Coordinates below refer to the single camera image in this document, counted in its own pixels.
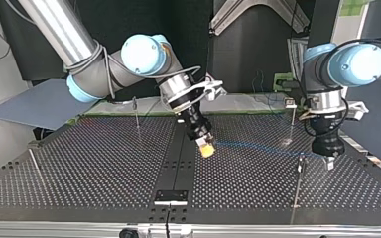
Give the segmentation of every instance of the dark background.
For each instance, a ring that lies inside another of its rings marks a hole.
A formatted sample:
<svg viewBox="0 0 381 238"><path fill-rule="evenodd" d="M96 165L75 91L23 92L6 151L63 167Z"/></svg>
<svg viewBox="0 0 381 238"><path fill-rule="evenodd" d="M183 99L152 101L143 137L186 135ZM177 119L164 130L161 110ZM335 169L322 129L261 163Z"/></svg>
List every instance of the dark background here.
<svg viewBox="0 0 381 238"><path fill-rule="evenodd" d="M93 38L110 53L120 49L131 35L164 34L183 67L201 65L224 81L228 92L253 92L252 79L262 70L263 88L271 91L274 74L289 72L287 38L290 26L272 9L256 6L238 18L219 37L208 34L209 22L225 0L71 0L75 12ZM25 13L18 1L13 4ZM299 1L309 18L315 0ZM63 63L36 26L17 16L0 0L3 28L24 80L34 84L48 78L64 78ZM117 100L159 95L152 79L116 93Z"/></svg>

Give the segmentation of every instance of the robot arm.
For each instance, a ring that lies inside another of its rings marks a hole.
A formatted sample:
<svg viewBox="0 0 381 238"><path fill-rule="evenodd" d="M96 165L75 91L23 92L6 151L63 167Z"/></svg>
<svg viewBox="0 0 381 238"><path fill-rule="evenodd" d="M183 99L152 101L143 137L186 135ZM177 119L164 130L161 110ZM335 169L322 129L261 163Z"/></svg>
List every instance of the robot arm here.
<svg viewBox="0 0 381 238"><path fill-rule="evenodd" d="M302 85L311 127L314 153L333 160L345 152L338 130L349 111L342 86L356 87L381 80L381 40L355 40L339 47L325 44L307 49Z"/></svg>
<svg viewBox="0 0 381 238"><path fill-rule="evenodd" d="M79 22L67 0L20 3L69 70L67 86L74 98L97 101L144 78L153 78L165 103L185 121L187 134L196 140L202 155L213 154L211 125L199 106L222 82L194 84L191 70L197 67L183 70L164 36L132 36L120 51L109 55Z"/></svg>

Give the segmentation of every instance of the light blue joint cap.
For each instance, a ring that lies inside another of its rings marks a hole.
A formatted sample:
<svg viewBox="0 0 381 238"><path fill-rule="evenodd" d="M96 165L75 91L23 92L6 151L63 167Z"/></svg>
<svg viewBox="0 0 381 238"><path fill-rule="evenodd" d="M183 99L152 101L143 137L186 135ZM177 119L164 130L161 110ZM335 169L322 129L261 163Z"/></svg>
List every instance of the light blue joint cap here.
<svg viewBox="0 0 381 238"><path fill-rule="evenodd" d="M84 92L73 80L72 75L67 77L66 80L67 87L69 87L70 94L78 101L89 103L89 102L95 102L102 98L95 97L92 95L89 95L88 93Z"/></svg>
<svg viewBox="0 0 381 238"><path fill-rule="evenodd" d="M381 48L360 44L342 49L329 60L330 78L341 86L355 87L381 76Z"/></svg>
<svg viewBox="0 0 381 238"><path fill-rule="evenodd" d="M166 63L167 54L161 43L167 42L163 35L134 35L123 44L120 52L123 63L136 74L156 74Z"/></svg>
<svg viewBox="0 0 381 238"><path fill-rule="evenodd" d="M323 44L316 47L308 48L305 51L303 62L307 62L308 60L313 59L317 56L320 56L324 53L331 52L335 48L336 48L335 43L328 43L328 44Z"/></svg>

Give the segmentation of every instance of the silver arm tube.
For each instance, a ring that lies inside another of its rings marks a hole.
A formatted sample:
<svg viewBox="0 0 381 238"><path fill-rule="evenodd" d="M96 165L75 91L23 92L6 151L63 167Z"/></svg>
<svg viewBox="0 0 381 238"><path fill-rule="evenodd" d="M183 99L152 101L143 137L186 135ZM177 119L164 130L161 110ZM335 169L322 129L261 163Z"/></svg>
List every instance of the silver arm tube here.
<svg viewBox="0 0 381 238"><path fill-rule="evenodd" d="M66 65L74 65L92 55L96 43L67 0L19 2Z"/></svg>

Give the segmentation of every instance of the perforated metal table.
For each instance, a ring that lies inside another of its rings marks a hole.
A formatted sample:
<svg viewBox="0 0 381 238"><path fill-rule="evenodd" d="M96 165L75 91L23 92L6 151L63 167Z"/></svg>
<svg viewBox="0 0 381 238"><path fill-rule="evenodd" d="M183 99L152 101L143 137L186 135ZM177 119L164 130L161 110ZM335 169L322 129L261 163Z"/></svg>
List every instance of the perforated metal table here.
<svg viewBox="0 0 381 238"><path fill-rule="evenodd" d="M286 115L208 118L209 159L172 117L83 118L3 165L0 221L381 226L381 169L349 145L327 172ZM188 205L154 205L159 190L187 191Z"/></svg>

